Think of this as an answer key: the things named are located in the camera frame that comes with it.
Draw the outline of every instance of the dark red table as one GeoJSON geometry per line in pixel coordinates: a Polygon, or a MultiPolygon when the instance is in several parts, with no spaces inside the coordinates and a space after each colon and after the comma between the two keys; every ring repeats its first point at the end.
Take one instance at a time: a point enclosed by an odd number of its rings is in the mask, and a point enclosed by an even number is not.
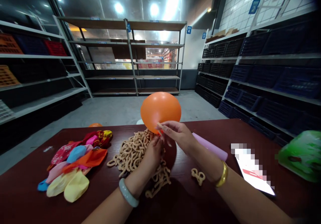
{"type": "MultiPolygon", "coordinates": [[[[271,177],[277,197],[274,202],[291,217],[298,217],[308,203],[310,183],[278,165],[275,160],[280,147],[239,119],[193,121],[185,123],[192,132],[229,153],[226,163],[240,174],[231,143],[247,143],[255,149],[255,158],[271,177]]],[[[81,223],[118,186],[120,171],[106,162],[118,153],[120,144],[145,130],[144,125],[63,129],[26,158],[0,176],[1,223],[81,223]],[[47,178],[46,168],[55,152],[70,140],[82,140],[93,130],[111,130],[113,139],[105,161],[88,173],[86,193],[76,202],[67,202],[63,194],[48,198],[38,192],[37,185],[47,178]],[[43,152],[48,146],[53,149],[43,152]]],[[[166,159],[172,165],[171,185],[164,186],[153,198],[140,198],[139,206],[129,216],[128,223],[226,223],[237,222],[233,213],[204,181],[202,187],[191,177],[197,167],[177,147],[167,147],[166,159]]]]}

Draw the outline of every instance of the balloon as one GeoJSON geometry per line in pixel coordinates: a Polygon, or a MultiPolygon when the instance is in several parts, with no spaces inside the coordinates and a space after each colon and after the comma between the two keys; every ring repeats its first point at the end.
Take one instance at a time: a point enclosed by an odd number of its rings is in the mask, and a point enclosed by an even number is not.
{"type": "Polygon", "coordinates": [[[140,108],[140,116],[146,127],[157,134],[158,122],[168,120],[180,121],[182,110],[178,100],[166,92],[156,92],[149,95],[140,108]]]}
{"type": "Polygon", "coordinates": [[[103,126],[99,123],[93,123],[93,124],[89,125],[88,127],[103,127],[103,126]]]}

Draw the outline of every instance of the white tiled wall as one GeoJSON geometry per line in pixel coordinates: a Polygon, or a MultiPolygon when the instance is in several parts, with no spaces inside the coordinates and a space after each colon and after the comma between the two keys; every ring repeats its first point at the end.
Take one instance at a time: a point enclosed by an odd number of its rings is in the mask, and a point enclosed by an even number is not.
{"type": "MultiPolygon", "coordinates": [[[[248,29],[254,17],[254,14],[248,14],[252,1],[253,0],[226,0],[220,31],[232,27],[240,31],[248,29]]],[[[282,2],[283,0],[265,0],[264,5],[276,6],[281,5],[282,2]]],[[[313,6],[313,4],[313,0],[290,0],[283,16],[306,9],[313,6]]],[[[278,9],[262,9],[257,18],[257,24],[273,20],[277,12],[278,9]]]]}

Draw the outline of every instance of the blue sign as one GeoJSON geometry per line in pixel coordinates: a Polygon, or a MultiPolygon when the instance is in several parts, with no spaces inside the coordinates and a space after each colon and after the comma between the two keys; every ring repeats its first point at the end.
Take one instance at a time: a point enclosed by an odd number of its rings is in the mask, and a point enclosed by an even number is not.
{"type": "Polygon", "coordinates": [[[187,34],[191,34],[192,32],[192,26],[187,26],[187,34]]]}
{"type": "Polygon", "coordinates": [[[260,0],[253,0],[250,11],[248,13],[255,14],[259,3],[260,3],[260,0]]]}

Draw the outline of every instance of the gray floor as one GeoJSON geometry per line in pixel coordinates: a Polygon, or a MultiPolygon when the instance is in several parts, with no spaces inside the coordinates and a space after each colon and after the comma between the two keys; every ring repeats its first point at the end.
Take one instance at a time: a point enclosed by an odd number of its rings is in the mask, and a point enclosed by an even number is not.
{"type": "MultiPolygon", "coordinates": [[[[34,133],[28,139],[0,156],[0,175],[64,128],[133,125],[140,119],[140,107],[146,97],[101,97],[87,99],[83,106],[34,133]]],[[[226,119],[217,109],[193,90],[183,90],[177,96],[181,107],[181,122],[226,119]]]]}

